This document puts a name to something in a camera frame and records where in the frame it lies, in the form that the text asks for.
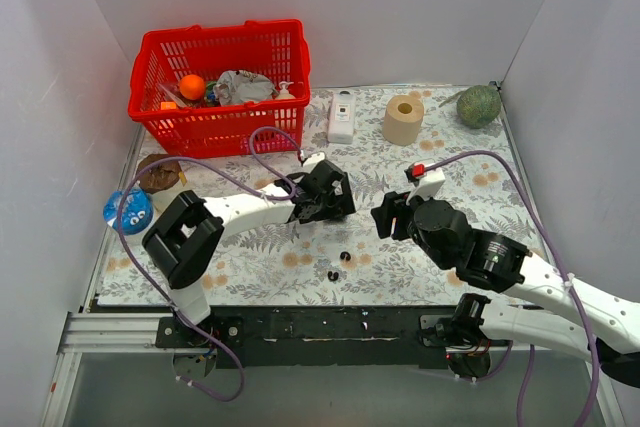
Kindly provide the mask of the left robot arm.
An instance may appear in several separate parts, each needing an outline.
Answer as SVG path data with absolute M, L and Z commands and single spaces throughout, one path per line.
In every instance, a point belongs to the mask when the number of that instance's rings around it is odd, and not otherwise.
M 213 333 L 203 276 L 221 241 L 266 225 L 333 221 L 354 212 L 348 174 L 317 154 L 300 172 L 254 194 L 180 193 L 145 233 L 142 246 L 166 281 L 173 309 L 183 316 L 178 334 L 200 347 Z

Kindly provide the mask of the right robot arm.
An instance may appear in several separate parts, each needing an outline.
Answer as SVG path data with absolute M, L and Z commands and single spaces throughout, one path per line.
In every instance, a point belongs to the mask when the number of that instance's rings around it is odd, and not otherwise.
M 592 362 L 610 378 L 639 385 L 639 305 L 559 270 L 523 244 L 470 226 L 444 200 L 396 192 L 372 209 L 380 238 L 410 239 L 442 270 L 478 288 L 448 320 L 425 331 L 442 346 L 511 340 Z

